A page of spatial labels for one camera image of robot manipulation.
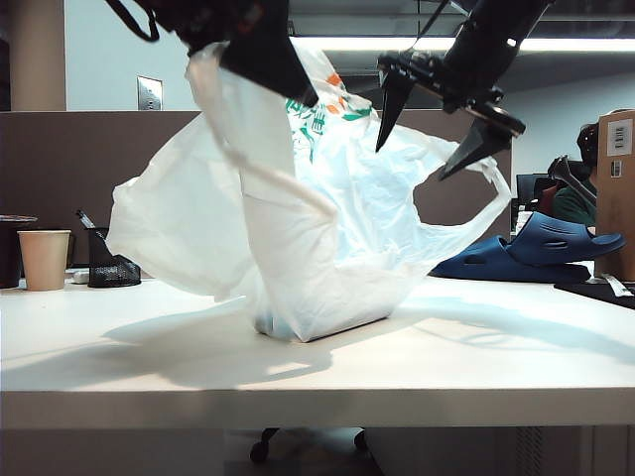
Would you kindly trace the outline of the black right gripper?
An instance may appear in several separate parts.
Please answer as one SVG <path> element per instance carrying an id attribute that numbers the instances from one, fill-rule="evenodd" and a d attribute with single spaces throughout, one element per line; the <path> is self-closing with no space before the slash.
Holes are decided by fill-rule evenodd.
<path id="1" fill-rule="evenodd" d="M 383 90 L 383 112 L 376 152 L 385 145 L 416 86 L 436 97 L 443 111 L 453 113 L 463 109 L 477 117 L 445 163 L 439 180 L 509 149 L 512 136 L 525 132 L 522 121 L 498 106 L 504 96 L 502 89 L 494 84 L 472 84 L 466 75 L 455 72 L 436 55 L 412 50 L 386 52 L 378 57 L 377 67 Z"/>

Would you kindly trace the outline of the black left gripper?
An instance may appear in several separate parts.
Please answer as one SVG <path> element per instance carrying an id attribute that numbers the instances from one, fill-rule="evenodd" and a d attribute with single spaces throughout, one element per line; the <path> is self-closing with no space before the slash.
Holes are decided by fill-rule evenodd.
<path id="1" fill-rule="evenodd" d="M 283 97 L 313 107 L 314 89 L 289 39 L 289 2 L 221 1 L 221 65 Z"/>

